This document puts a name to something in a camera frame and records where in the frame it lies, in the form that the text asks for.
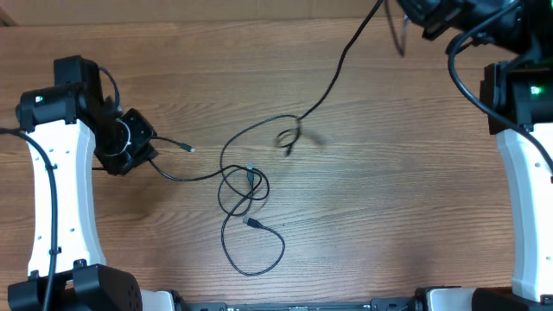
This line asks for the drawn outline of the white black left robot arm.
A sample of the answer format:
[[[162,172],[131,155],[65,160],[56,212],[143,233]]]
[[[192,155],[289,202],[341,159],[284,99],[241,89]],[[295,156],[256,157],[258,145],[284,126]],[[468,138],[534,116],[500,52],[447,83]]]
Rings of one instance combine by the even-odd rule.
[[[35,236],[25,282],[8,288],[13,310],[170,310],[167,291],[141,289],[105,261],[96,227],[92,165],[125,175],[153,159],[155,130],[102,93],[105,69],[80,56],[54,62],[54,85],[16,108],[32,157]]]

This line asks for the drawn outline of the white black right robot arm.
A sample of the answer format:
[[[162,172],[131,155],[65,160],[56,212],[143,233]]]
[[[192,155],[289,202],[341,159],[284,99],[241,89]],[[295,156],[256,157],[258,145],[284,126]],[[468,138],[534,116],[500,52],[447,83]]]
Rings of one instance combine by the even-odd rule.
[[[420,289],[427,310],[552,308],[552,3],[548,0],[407,0],[401,8],[433,41],[449,29],[448,72],[461,94],[488,117],[502,157],[514,232],[512,284],[507,288]],[[480,93],[461,81],[456,57],[493,44],[512,60],[485,67]]]

